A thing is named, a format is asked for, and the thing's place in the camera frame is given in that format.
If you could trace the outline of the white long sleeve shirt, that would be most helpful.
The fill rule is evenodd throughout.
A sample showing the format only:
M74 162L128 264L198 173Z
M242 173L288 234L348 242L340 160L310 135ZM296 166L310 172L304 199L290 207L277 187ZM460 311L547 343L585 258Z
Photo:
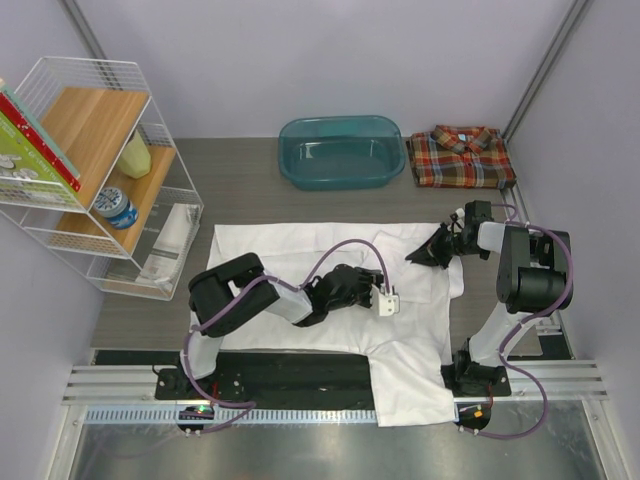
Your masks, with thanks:
M456 417L441 366L451 359L450 303L463 268L408 260L437 227L430 223L218 225L208 264L256 254L266 272L303 285L314 311L298 324L262 312L227 335L225 350L317 350L369 364L381 427L423 426Z

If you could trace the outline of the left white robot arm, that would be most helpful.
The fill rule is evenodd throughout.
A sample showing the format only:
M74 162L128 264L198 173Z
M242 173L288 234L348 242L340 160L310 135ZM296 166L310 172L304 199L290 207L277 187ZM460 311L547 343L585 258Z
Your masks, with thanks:
M212 389L223 338L259 314L276 315L299 328L315 326L336 310L371 308L374 294L385 291L387 280L385 265L366 269L339 264L294 286L269 273L255 253L196 275L188 284L192 319L181 351L179 388L190 398L205 397Z

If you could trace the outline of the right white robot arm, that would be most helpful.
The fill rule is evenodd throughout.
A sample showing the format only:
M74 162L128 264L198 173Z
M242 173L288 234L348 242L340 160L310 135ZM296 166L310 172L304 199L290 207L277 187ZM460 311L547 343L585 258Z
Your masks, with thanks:
M499 256L498 303L483 327L441 367L456 397L511 394L506 360L534 322L568 307L573 295L571 240L566 231L494 220L492 204L475 200L450 215L405 259L446 269L456 257Z

